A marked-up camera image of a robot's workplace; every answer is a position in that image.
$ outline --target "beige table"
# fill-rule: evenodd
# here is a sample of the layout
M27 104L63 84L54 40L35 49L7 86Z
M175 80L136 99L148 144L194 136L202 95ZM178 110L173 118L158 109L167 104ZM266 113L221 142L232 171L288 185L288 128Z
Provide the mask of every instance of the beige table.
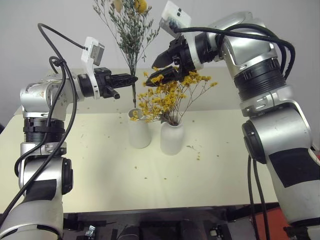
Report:
M151 144L135 149L127 138L126 114L78 114L66 141L74 186L63 197L64 212L248 204L245 121L240 110L187 112L184 147L167 156L160 150L158 122L149 124ZM16 115L0 135L0 212L19 189L14 163L22 129L22 115ZM277 202L267 167L258 164L258 172L265 201ZM253 196L260 202L255 183Z

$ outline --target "white ceramic vase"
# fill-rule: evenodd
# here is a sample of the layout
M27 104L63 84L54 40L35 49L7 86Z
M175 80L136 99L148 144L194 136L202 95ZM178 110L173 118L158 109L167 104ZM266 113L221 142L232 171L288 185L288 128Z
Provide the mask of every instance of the white ceramic vase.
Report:
M131 120L134 116L133 112L137 111L138 120ZM128 112L128 130L129 142L136 149L143 149L151 142L151 134L149 131L146 117L139 108L133 108Z
M176 155L182 149L185 129L182 123L172 126L168 122L161 124L160 148L167 155Z

